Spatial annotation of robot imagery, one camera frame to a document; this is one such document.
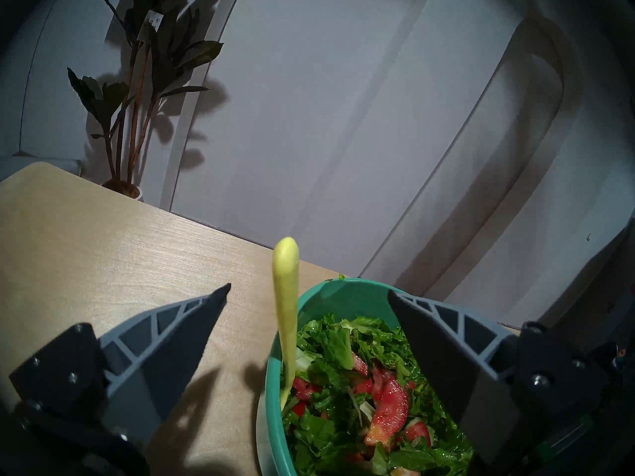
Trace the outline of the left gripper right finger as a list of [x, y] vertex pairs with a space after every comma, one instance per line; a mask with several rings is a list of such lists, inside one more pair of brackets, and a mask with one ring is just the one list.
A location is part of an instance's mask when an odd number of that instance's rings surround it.
[[415, 359], [474, 451], [470, 465], [547, 465], [593, 425], [610, 374], [539, 322], [519, 334], [389, 290]]

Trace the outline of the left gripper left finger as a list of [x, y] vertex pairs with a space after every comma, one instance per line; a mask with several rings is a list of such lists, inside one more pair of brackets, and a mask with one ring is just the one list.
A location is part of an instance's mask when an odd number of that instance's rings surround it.
[[73, 324], [9, 380], [51, 416], [146, 446], [192, 380], [230, 289], [141, 312], [101, 337], [88, 322]]

